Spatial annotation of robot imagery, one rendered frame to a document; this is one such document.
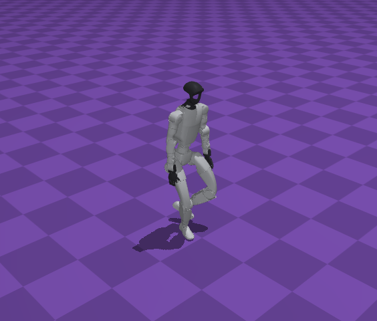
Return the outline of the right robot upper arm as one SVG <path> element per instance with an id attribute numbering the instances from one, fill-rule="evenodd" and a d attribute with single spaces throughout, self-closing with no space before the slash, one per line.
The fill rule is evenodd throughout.
<path id="1" fill-rule="evenodd" d="M 175 141 L 175 146 L 177 145 L 178 141 L 174 137 L 174 135 L 177 132 L 178 125 L 182 121 L 182 115 L 183 115 L 183 112 L 181 112 L 180 110 L 176 110 L 176 111 L 170 113 L 170 115 L 168 117 L 169 123 L 168 123 L 168 132 L 167 132 L 167 137 L 166 137 L 166 144 L 169 140 L 173 140 L 173 141 Z"/>

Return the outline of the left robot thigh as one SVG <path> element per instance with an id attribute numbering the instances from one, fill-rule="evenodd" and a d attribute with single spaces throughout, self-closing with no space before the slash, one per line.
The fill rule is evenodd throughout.
<path id="1" fill-rule="evenodd" d="M 191 161 L 188 164 L 196 165 L 197 173 L 207 185 L 204 196 L 212 199 L 217 193 L 217 183 L 209 163 L 201 153 L 192 151 Z"/>

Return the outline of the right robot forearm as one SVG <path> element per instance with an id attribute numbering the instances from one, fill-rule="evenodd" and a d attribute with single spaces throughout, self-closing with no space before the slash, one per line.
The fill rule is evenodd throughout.
<path id="1" fill-rule="evenodd" d="M 166 152 L 167 152 L 167 163 L 168 163 L 168 170 L 173 171 L 173 165 L 175 165 L 176 159 L 175 159 L 175 141 L 169 140 L 166 145 Z"/>

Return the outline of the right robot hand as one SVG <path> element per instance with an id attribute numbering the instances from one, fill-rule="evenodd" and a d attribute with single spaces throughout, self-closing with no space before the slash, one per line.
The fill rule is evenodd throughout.
<path id="1" fill-rule="evenodd" d="M 168 175 L 169 184 L 172 185 L 172 186 L 175 186 L 175 182 L 177 183 L 177 179 L 180 180 L 177 177 L 177 174 L 175 173 L 176 172 L 176 165 L 173 165 L 173 171 L 168 171 L 168 172 L 169 172 L 169 175 Z"/>

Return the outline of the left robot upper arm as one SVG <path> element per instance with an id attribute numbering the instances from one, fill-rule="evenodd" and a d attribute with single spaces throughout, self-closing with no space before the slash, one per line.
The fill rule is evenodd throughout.
<path id="1" fill-rule="evenodd" d="M 199 133 L 200 133 L 200 135 L 206 135 L 210 132 L 209 127 L 207 126 L 207 113 L 209 111 L 209 107 L 205 104 L 202 104 L 202 103 L 198 103 L 198 104 L 200 104 L 203 107 L 203 117 L 202 117 L 202 120 L 201 120 Z"/>

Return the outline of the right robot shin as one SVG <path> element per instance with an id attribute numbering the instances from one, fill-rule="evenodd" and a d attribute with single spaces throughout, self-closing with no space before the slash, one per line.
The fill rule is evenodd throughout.
<path id="1" fill-rule="evenodd" d="M 192 210 L 189 209 L 186 211 L 186 209 L 182 206 L 182 203 L 179 201 L 179 213 L 181 217 L 181 225 L 184 228 L 185 226 L 187 227 L 189 224 L 189 220 L 191 219 L 192 215 Z"/>

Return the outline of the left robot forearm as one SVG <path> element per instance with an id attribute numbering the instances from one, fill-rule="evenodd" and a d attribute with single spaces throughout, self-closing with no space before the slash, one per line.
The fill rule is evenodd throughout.
<path id="1" fill-rule="evenodd" d="M 202 145 L 201 146 L 203 148 L 203 154 L 208 154 L 208 150 L 210 149 L 209 133 L 206 134 L 206 135 L 201 135 L 201 141 L 202 141 Z"/>

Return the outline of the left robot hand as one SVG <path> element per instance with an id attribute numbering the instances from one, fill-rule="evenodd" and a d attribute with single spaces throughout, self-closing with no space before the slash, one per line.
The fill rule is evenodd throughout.
<path id="1" fill-rule="evenodd" d="M 203 156 L 205 157 L 206 161 L 209 163 L 210 167 L 213 169 L 213 162 L 212 162 L 212 158 L 210 157 L 211 150 L 209 149 L 208 154 L 203 154 Z"/>

